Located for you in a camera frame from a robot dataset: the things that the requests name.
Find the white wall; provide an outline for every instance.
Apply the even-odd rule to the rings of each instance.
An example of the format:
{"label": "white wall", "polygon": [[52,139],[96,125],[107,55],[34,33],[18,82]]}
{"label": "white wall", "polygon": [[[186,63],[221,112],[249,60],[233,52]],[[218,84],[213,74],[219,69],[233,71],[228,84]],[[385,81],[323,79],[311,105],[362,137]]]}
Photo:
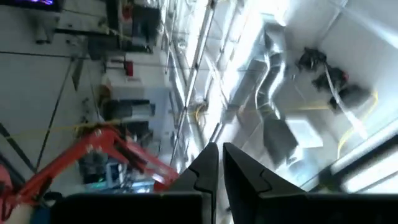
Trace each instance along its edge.
{"label": "white wall", "polygon": [[[36,45],[31,24],[24,11],[13,7],[0,7],[0,28],[6,30],[0,36],[0,122],[2,122],[28,158],[36,165],[45,133],[55,107],[57,96],[67,73],[72,50],[65,43],[65,35],[56,35],[52,45]],[[63,57],[40,57],[27,54],[63,55]],[[88,97],[94,106],[91,83],[95,88],[100,83],[100,66],[86,61],[83,66],[80,87],[73,88],[71,74],[76,67],[72,63],[60,99],[53,128],[49,134],[40,168],[56,158],[74,142],[73,128],[82,116],[81,101]],[[3,137],[0,137],[0,152],[26,178],[32,172],[25,166]],[[80,175],[71,166],[55,179],[52,190],[70,194],[81,190]]]}
{"label": "white wall", "polygon": [[[396,23],[391,21],[391,18],[395,15],[393,10],[395,4],[396,2],[392,1],[377,3],[350,1],[348,9],[365,15],[365,18],[368,18],[369,21],[376,21],[389,26],[391,30],[397,30]],[[379,28],[379,31],[382,32],[385,27],[380,26]],[[332,65],[338,65],[345,70],[351,82],[378,91],[379,103],[364,122],[370,135],[396,119],[398,112],[398,89],[396,88],[398,50],[382,40],[378,34],[372,33],[348,16],[341,16],[321,44],[321,49],[327,54],[328,61]],[[365,114],[371,105],[370,100],[357,111],[358,116]],[[343,122],[331,123],[333,129],[337,132],[337,136],[343,135],[351,126],[347,120],[344,118],[342,120]],[[348,140],[343,150],[349,151],[362,141],[355,134]]]}

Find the pipe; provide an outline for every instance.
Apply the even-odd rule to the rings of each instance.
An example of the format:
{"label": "pipe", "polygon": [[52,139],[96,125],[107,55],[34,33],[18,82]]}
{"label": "pipe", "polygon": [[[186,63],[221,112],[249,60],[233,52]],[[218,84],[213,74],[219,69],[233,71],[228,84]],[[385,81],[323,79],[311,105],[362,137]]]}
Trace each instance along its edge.
{"label": "pipe", "polygon": [[171,28],[171,31],[170,31],[170,34],[171,34],[171,35],[169,35],[169,38],[168,38],[168,40],[169,40],[169,42],[168,42],[168,44],[169,44],[169,49],[168,49],[168,51],[167,51],[167,57],[166,57],[166,69],[165,69],[165,71],[164,71],[165,74],[167,74],[167,72],[169,71],[169,57],[170,57],[170,51],[171,51],[171,45],[172,45],[172,39],[173,39],[173,31],[174,31],[174,25],[175,25],[175,18],[177,17],[176,12],[177,12],[177,5],[175,4],[175,5],[174,5],[174,12],[173,12],[173,19],[172,19],[172,28]]}
{"label": "pipe", "polygon": [[186,98],[185,98],[185,104],[184,104],[183,112],[181,113],[181,115],[179,117],[179,124],[178,124],[177,137],[176,137],[177,140],[174,142],[172,158],[170,160],[170,165],[172,165],[174,157],[175,157],[175,153],[177,152],[178,139],[179,139],[179,137],[181,135],[182,127],[183,127],[184,122],[185,122],[185,117],[186,117],[186,115],[188,113],[188,106],[190,104],[192,92],[193,92],[193,89],[195,87],[195,83],[196,83],[196,80],[197,80],[197,77],[198,77],[199,65],[201,63],[203,52],[205,50],[205,45],[206,45],[206,41],[207,41],[207,36],[208,36],[209,30],[210,30],[210,27],[211,27],[211,23],[213,22],[213,16],[214,16],[215,7],[216,7],[216,2],[214,0],[209,0],[209,2],[207,4],[207,7],[206,7],[206,11],[205,11],[205,16],[203,18],[203,23],[201,25],[201,29],[200,29],[200,32],[199,32],[199,38],[198,38],[197,47],[196,47],[195,54],[194,54],[194,57],[193,57],[193,67],[190,69],[189,86],[188,86],[188,90],[187,90],[187,94],[186,94]]}
{"label": "pipe", "polygon": [[281,119],[282,115],[274,103],[274,97],[285,81],[286,58],[283,27],[277,24],[265,26],[264,76],[256,90],[257,112],[265,122],[267,118]]}

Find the red object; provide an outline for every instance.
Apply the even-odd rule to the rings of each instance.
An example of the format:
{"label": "red object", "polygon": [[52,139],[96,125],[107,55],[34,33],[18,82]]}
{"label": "red object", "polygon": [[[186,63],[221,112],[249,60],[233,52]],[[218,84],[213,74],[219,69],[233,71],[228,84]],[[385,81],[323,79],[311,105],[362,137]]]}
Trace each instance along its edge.
{"label": "red object", "polygon": [[[118,143],[121,146],[119,150],[114,147],[114,143]],[[69,165],[92,150],[106,152],[109,156],[120,162],[128,163],[143,174],[151,176],[156,180],[156,190],[167,189],[167,187],[178,178],[178,173],[170,166],[165,165],[158,160],[158,158],[147,153],[140,145],[132,141],[122,140],[119,131],[116,129],[105,126],[83,137],[75,145],[69,147],[54,161],[26,182],[23,188],[16,194],[12,192],[8,173],[7,175],[2,175],[6,170],[4,168],[2,170],[0,167],[0,178],[9,186],[3,191],[0,197],[3,202],[2,207],[5,208],[3,211],[6,212],[6,215],[3,217],[7,218],[7,216],[11,214],[12,209],[20,203],[36,205],[37,202],[33,200],[33,197],[39,194],[44,185],[49,184],[49,181],[52,181]]]}

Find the black equipment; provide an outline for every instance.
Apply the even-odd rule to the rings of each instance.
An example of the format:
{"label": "black equipment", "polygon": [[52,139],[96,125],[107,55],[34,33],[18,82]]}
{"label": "black equipment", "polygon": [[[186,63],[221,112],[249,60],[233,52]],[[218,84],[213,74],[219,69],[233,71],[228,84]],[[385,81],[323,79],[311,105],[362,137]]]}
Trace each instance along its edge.
{"label": "black equipment", "polygon": [[[235,224],[395,223],[394,195],[306,193],[249,157],[223,146],[224,181]],[[209,143],[191,166],[161,194],[73,195],[50,210],[51,223],[124,222],[215,223],[218,148]]]}
{"label": "black equipment", "polygon": [[320,64],[326,62],[326,55],[317,49],[304,48],[304,54],[300,57],[296,66],[300,71],[304,68],[309,71],[316,71]]}
{"label": "black equipment", "polygon": [[[369,90],[364,89],[356,84],[347,85],[342,90],[340,90],[338,94],[344,105],[349,110],[361,106],[371,96]],[[334,97],[332,97],[328,103],[335,113],[341,113],[341,108],[337,104]]]}

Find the metal pipe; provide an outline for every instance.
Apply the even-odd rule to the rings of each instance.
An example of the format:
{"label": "metal pipe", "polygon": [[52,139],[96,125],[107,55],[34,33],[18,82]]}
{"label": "metal pipe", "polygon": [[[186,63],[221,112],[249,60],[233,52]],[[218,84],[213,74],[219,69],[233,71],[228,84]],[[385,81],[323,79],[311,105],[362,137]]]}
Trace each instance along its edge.
{"label": "metal pipe", "polygon": [[214,127],[213,133],[211,134],[210,138],[209,138],[209,142],[214,142],[214,140],[216,139],[217,135],[218,135],[218,131],[220,130],[220,126],[221,123],[217,123],[216,126]]}
{"label": "metal pipe", "polygon": [[[175,27],[175,18],[177,17],[176,12],[177,12],[177,5],[174,4],[174,12],[173,12],[173,18],[172,18],[172,29],[171,29],[170,35],[169,35],[169,42],[168,42],[169,47],[168,47],[167,57],[166,57],[166,68],[165,68],[165,70],[164,70],[164,73],[165,73],[165,74],[167,74],[167,72],[169,71],[169,57],[170,57],[170,51],[171,51],[171,49],[172,49],[172,48],[171,48],[171,45],[172,45],[172,39],[173,39],[173,31],[174,31],[174,27]],[[166,22],[165,22],[165,24],[164,24],[164,29],[165,29],[166,32],[167,32],[167,29],[166,29]]]}
{"label": "metal pipe", "polygon": [[177,137],[176,137],[176,141],[174,142],[174,146],[173,146],[173,153],[172,153],[172,158],[170,160],[170,165],[172,165],[174,157],[175,157],[175,153],[177,152],[177,147],[178,147],[178,139],[181,135],[182,132],[182,127],[184,125],[184,121],[185,121],[185,116],[188,113],[188,106],[190,104],[190,100],[191,100],[191,96],[192,96],[192,92],[193,89],[195,87],[195,83],[198,77],[198,69],[199,69],[199,65],[201,63],[202,60],[202,56],[203,56],[203,52],[205,50],[205,45],[206,45],[206,41],[207,41],[207,36],[211,27],[211,23],[213,22],[213,16],[214,16],[214,9],[216,7],[216,2],[215,0],[209,0],[207,7],[206,7],[206,12],[205,12],[205,16],[203,18],[203,23],[201,25],[201,29],[199,32],[199,39],[198,39],[198,43],[197,43],[197,48],[195,50],[195,54],[193,57],[193,67],[190,70],[190,81],[189,81],[189,86],[188,86],[188,90],[187,90],[187,94],[186,94],[186,98],[185,98],[185,104],[184,104],[184,109],[180,115],[180,119],[179,119],[179,124],[178,124],[178,129],[177,129]]}
{"label": "metal pipe", "polygon": [[224,54],[224,50],[225,50],[227,41],[228,41],[228,39],[229,39],[229,35],[230,35],[230,33],[231,33],[231,30],[232,30],[232,25],[233,25],[233,23],[235,22],[235,18],[236,18],[237,13],[239,12],[238,4],[239,4],[239,3],[237,2],[237,3],[234,5],[235,8],[234,8],[234,10],[233,10],[232,16],[228,16],[228,17],[230,17],[231,19],[230,19],[230,22],[229,22],[229,26],[228,26],[227,32],[226,32],[225,34],[223,34],[223,36],[222,36],[222,38],[221,38],[221,42],[223,43],[223,46],[221,47],[220,53],[218,54],[218,56],[217,56],[217,58],[216,58],[216,64],[217,64],[217,65],[218,65],[219,62],[220,62],[221,56]]}

